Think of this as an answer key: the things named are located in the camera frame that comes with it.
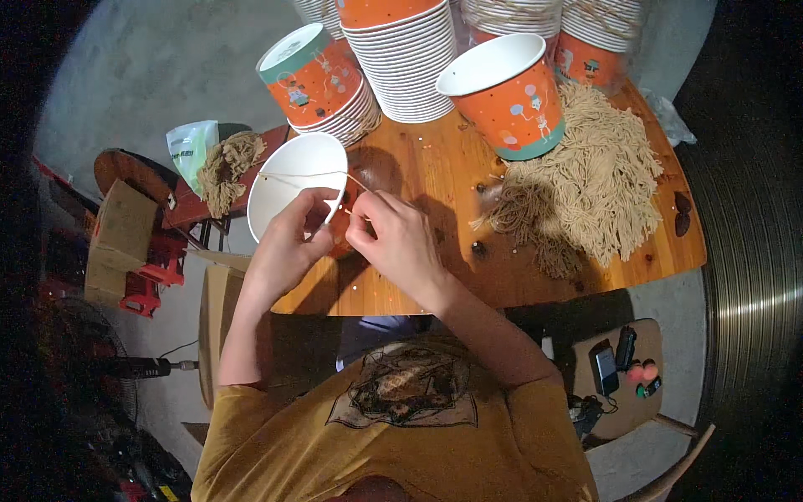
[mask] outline stack of white paper bowls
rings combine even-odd
[[[354,97],[343,108],[321,122],[301,127],[287,121],[298,134],[328,133],[336,137],[343,146],[353,145],[365,134],[379,127],[381,122],[382,114],[365,79],[360,83]]]
[[[304,24],[320,22],[335,40],[343,38],[335,0],[292,0]]]
[[[534,33],[550,39],[560,32],[562,0],[462,0],[463,20],[491,35]]]
[[[564,0],[561,29],[572,37],[611,52],[627,52],[638,37],[639,0]]]
[[[457,57],[449,0],[387,24],[340,28],[389,119],[429,122],[454,108],[435,90],[438,75]]]

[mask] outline orange paper cup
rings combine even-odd
[[[344,30],[367,31],[402,24],[442,4],[442,0],[337,0]]]
[[[509,161],[538,157],[563,139],[565,122],[546,42],[517,33],[488,40],[455,59],[435,88]]]
[[[555,73],[563,81],[591,85],[608,93],[624,82],[625,55],[595,47],[562,31],[555,52]]]
[[[315,22],[277,42],[256,64],[259,78],[293,125],[308,127],[343,108],[362,76]]]

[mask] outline mustard yellow t-shirt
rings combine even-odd
[[[326,500],[380,475],[414,500],[597,500],[564,389],[502,391],[453,352],[387,345],[278,413],[219,390],[192,499]]]

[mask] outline beige yarn fringe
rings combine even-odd
[[[603,267],[616,253],[627,261],[661,221],[650,199],[663,172],[629,109],[575,83],[562,86],[560,98],[563,140],[542,157],[508,162],[499,204],[472,223],[535,244],[534,261],[555,279],[581,270],[576,250]]]
[[[201,199],[206,201],[212,218],[229,214],[231,204],[246,193],[237,183],[240,176],[259,159],[265,143],[257,133],[243,131],[231,135],[206,152],[206,162],[198,171]]]

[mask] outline person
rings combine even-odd
[[[450,334],[372,348],[289,406],[271,394],[271,306],[332,248],[327,226],[304,231],[336,196],[303,190],[257,247],[193,500],[597,500],[555,365],[441,265],[427,217],[380,190],[345,238]]]

